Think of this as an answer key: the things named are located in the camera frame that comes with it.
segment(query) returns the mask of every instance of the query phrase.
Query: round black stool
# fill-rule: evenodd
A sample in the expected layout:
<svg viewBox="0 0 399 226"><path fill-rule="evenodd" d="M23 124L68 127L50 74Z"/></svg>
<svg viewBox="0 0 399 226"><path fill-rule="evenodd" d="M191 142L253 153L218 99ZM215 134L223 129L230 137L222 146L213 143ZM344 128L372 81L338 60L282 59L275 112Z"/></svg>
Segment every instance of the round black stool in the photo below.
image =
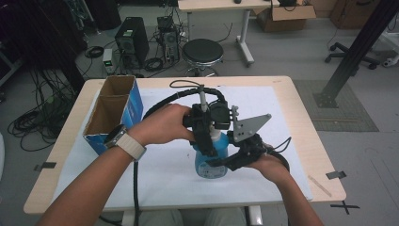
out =
<svg viewBox="0 0 399 226"><path fill-rule="evenodd" d="M192 68L188 72L194 71L195 76L203 76L206 69L213 71L213 73L206 75L218 75L217 71L211 66L222 61L223 48L216 41L197 39L191 40L183 46L183 59L191 65Z"/></svg>

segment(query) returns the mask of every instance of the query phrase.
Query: spray bottle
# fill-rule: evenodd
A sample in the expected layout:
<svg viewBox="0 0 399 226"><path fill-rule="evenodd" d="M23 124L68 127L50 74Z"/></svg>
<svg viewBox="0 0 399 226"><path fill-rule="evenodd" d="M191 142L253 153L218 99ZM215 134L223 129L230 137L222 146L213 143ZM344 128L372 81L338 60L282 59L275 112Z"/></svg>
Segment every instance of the spray bottle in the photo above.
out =
<svg viewBox="0 0 399 226"><path fill-rule="evenodd" d="M228 157L227 147L229 146L229 138L226 134L222 133L220 130L216 130L214 126L211 126L211 139L214 144L214 148L217 152L217 156L209 157L202 155L200 149L197 145L193 145L196 153L196 172L200 177L206 179L216 179L223 177L227 173L227 168L225 166L220 167L210 167L206 161L215 158L226 158Z"/></svg>

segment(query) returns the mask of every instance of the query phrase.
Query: watch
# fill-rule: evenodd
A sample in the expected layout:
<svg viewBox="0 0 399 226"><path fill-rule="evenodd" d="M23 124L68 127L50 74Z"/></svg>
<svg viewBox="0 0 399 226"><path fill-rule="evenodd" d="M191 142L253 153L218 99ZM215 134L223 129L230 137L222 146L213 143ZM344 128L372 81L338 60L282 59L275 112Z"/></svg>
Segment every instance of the watch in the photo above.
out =
<svg viewBox="0 0 399 226"><path fill-rule="evenodd" d="M104 145L108 149L115 146L121 147L125 152L131 155L135 161L138 161L147 150L127 134L127 128L124 124L118 125L106 136Z"/></svg>

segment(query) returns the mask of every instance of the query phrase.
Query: blue box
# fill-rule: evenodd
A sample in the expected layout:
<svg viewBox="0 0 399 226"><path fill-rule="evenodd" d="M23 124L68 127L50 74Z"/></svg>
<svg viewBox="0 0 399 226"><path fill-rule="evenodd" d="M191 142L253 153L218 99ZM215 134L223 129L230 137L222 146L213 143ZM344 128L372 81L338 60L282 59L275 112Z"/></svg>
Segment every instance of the blue box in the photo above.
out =
<svg viewBox="0 0 399 226"><path fill-rule="evenodd" d="M104 140L117 125L131 128L141 121L143 103L131 75L108 76L88 119L83 137L97 154L106 151Z"/></svg>

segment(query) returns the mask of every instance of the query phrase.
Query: human arm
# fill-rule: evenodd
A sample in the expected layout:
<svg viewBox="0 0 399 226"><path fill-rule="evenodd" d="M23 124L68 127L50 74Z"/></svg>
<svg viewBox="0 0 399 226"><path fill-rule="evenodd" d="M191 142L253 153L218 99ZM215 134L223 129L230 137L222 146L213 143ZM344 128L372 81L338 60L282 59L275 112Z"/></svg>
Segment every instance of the human arm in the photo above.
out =
<svg viewBox="0 0 399 226"><path fill-rule="evenodd" d="M167 105L132 127L128 135L142 146L178 138L194 140L192 132L182 125L189 112L186 106ZM93 225L132 160L120 147L101 154L65 188L37 225Z"/></svg>
<svg viewBox="0 0 399 226"><path fill-rule="evenodd" d="M323 225L290 172L276 157L262 155L258 161L248 166L258 170L264 178L276 184L291 225Z"/></svg>

